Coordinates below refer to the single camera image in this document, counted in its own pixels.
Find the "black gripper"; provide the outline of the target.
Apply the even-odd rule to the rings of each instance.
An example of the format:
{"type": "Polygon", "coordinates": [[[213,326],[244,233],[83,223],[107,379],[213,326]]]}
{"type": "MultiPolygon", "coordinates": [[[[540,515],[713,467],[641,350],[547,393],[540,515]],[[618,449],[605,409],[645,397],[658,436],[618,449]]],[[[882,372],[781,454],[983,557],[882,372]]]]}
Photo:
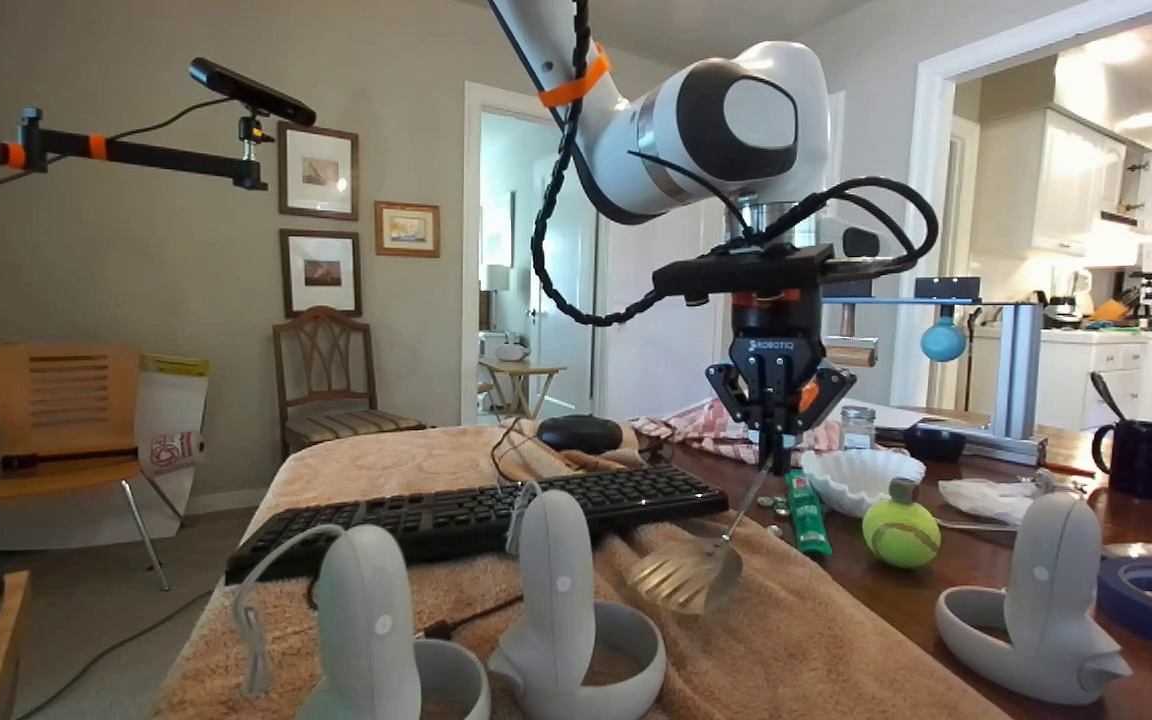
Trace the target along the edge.
{"type": "Polygon", "coordinates": [[[797,454],[856,385],[849,367],[820,363],[820,303],[804,290],[738,293],[730,359],[707,363],[705,379],[724,414],[754,433],[758,460],[765,460],[765,440],[754,397],[783,399],[783,449],[797,454]]]}

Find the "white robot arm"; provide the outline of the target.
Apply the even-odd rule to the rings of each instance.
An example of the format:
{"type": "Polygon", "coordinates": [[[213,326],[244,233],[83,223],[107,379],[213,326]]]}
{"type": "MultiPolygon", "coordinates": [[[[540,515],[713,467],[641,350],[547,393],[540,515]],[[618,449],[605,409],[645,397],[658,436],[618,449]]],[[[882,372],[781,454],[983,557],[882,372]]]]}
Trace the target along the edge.
{"type": "Polygon", "coordinates": [[[719,405],[760,433],[760,460],[787,467],[787,436],[816,418],[804,385],[825,359],[816,290],[825,250],[797,250],[794,229],[825,204],[829,90],[813,48],[760,39],[738,61],[696,61],[628,99],[593,45],[589,0],[490,0],[540,105],[560,125],[560,162],[533,223],[533,272],[575,326],[628,326],[665,295],[733,295],[730,359],[707,367],[719,405]],[[618,223],[645,223],[696,201],[719,201],[738,233],[696,262],[654,272],[620,313],[584,313],[545,268],[547,218],[566,173],[618,223]]]}

